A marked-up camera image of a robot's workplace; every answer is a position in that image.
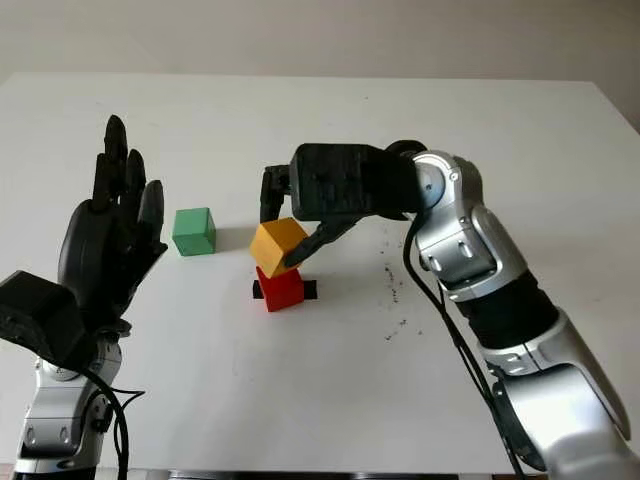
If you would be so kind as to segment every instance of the red cube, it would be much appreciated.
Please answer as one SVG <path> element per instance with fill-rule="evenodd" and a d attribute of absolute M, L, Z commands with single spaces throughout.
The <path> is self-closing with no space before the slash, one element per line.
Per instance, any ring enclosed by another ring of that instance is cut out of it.
<path fill-rule="evenodd" d="M 260 267 L 256 267 L 256 272 L 267 311 L 275 312 L 304 301 L 304 282 L 297 268 L 273 278 L 267 278 Z"/>

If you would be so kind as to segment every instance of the white wall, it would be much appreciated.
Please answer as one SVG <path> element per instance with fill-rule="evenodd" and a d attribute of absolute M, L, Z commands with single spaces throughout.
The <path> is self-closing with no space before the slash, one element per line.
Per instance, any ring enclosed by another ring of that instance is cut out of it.
<path fill-rule="evenodd" d="M 16 70 L 591 80 L 640 128 L 640 1 L 0 0 Z"/>

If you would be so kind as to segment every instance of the black arm segment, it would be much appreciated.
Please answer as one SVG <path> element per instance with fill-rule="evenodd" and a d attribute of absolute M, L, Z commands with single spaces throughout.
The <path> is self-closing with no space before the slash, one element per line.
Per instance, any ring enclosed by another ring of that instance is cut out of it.
<path fill-rule="evenodd" d="M 528 342 L 549 330 L 558 318 L 558 310 L 529 270 L 495 292 L 457 306 L 480 345 L 491 349 Z"/>
<path fill-rule="evenodd" d="M 15 473 L 13 480 L 94 480 L 96 467 L 57 473 Z"/>

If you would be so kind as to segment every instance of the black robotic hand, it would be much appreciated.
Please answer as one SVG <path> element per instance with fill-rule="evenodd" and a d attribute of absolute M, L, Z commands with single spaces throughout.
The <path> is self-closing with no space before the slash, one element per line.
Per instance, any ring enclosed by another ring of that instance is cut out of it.
<path fill-rule="evenodd" d="M 147 184 L 122 121 L 109 119 L 93 196 L 71 217 L 55 284 L 18 271 L 0 284 L 0 338 L 67 368 L 84 366 L 100 334 L 126 335 L 120 317 L 153 264 L 160 242 L 162 184 Z"/>
<path fill-rule="evenodd" d="M 400 140 L 385 150 L 369 145 L 305 143 L 289 165 L 267 167 L 262 177 L 260 222 L 275 220 L 285 195 L 293 216 L 320 221 L 317 230 L 285 259 L 301 263 L 323 245 L 340 238 L 358 220 L 380 215 L 405 220 L 422 205 L 412 157 L 427 148 Z"/>

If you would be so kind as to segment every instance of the green cube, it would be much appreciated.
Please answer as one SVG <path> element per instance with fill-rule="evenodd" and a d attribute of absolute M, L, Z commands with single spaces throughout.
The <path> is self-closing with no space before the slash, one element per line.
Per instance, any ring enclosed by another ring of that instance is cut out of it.
<path fill-rule="evenodd" d="M 209 209 L 178 210 L 173 222 L 172 237 L 183 257 L 215 253 L 216 226 Z"/>

